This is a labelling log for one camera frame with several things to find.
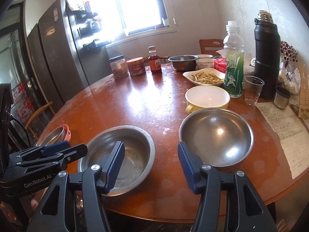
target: white ceramic bowl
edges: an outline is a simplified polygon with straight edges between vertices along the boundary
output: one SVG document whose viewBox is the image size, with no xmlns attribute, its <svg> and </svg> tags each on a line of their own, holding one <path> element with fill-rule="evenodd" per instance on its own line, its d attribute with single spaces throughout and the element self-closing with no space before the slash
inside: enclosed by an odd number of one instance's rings
<svg viewBox="0 0 309 232">
<path fill-rule="evenodd" d="M 196 65 L 199 70 L 204 68 L 214 68 L 214 59 L 212 58 L 199 58 L 196 60 Z"/>
<path fill-rule="evenodd" d="M 206 54 L 201 54 L 197 55 L 199 58 L 213 58 L 213 55 L 206 55 Z"/>
<path fill-rule="evenodd" d="M 216 86 L 193 87 L 186 92 L 185 98 L 187 114 L 210 107 L 226 109 L 230 102 L 230 95 Z"/>
<path fill-rule="evenodd" d="M 195 84 L 195 85 L 214 85 L 214 86 L 221 86 L 223 84 L 222 83 L 218 83 L 218 84 L 202 84 L 202 83 L 198 83 L 198 82 L 194 82 L 191 80 L 192 78 L 192 75 L 194 74 L 197 74 L 199 72 L 205 72 L 205 73 L 213 73 L 215 74 L 218 78 L 221 78 L 221 79 L 224 79 L 225 78 L 225 74 L 216 70 L 216 69 L 213 69 L 213 68 L 205 68 L 205 69 L 201 69 L 201 70 L 195 70 L 195 71 L 188 71 L 188 72 L 184 72 L 182 75 L 188 79 L 192 84 Z"/>
</svg>

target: window sill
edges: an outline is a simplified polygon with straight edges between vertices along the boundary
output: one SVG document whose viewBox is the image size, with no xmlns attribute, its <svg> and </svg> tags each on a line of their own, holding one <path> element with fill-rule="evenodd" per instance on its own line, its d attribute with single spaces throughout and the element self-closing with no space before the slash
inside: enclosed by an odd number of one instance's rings
<svg viewBox="0 0 309 232">
<path fill-rule="evenodd" d="M 133 41 L 139 38 L 143 38 L 143 37 L 147 37 L 147 36 L 154 36 L 154 35 L 160 35 L 160 34 L 166 34 L 166 33 L 172 33 L 172 32 L 177 32 L 174 29 L 170 28 L 170 27 L 165 27 L 165 28 L 161 28 L 161 29 L 155 29 L 155 30 L 149 30 L 146 32 L 140 32 L 140 33 L 136 33 L 130 36 L 126 36 L 124 38 L 120 38 L 117 39 L 115 41 L 113 41 L 112 43 L 108 44 L 106 46 L 106 48 L 108 47 L 112 47 L 118 44 L 123 44 L 129 41 Z"/>
</svg>

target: gray refrigerator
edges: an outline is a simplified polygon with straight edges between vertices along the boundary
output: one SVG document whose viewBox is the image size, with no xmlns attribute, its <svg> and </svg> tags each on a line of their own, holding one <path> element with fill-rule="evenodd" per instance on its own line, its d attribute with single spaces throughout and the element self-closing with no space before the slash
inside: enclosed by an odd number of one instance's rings
<svg viewBox="0 0 309 232">
<path fill-rule="evenodd" d="M 87 16 L 72 12 L 66 0 L 56 0 L 27 37 L 34 72 L 55 111 L 112 73 L 105 46 L 109 42 L 83 41 L 80 24 L 85 25 Z"/>
</svg>

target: floor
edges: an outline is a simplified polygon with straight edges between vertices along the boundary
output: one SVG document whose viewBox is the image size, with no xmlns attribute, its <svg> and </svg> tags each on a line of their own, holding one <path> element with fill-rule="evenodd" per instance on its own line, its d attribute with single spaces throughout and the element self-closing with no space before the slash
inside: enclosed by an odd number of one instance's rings
<svg viewBox="0 0 309 232">
<path fill-rule="evenodd" d="M 298 219 L 309 200 L 309 179 L 277 200 L 277 221 Z M 107 211 L 112 232 L 189 232 L 192 224 L 151 222 Z M 80 214 L 78 232 L 87 232 L 83 213 Z M 219 221 L 217 232 L 224 231 L 224 220 Z"/>
</svg>

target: transparent cup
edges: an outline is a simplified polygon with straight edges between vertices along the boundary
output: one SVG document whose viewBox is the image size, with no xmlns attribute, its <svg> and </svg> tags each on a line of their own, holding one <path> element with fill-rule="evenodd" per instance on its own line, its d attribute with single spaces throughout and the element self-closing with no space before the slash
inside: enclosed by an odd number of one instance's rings
<svg viewBox="0 0 309 232">
<path fill-rule="evenodd" d="M 254 76 L 245 76 L 245 103 L 255 106 L 262 91 L 264 81 Z"/>
</svg>

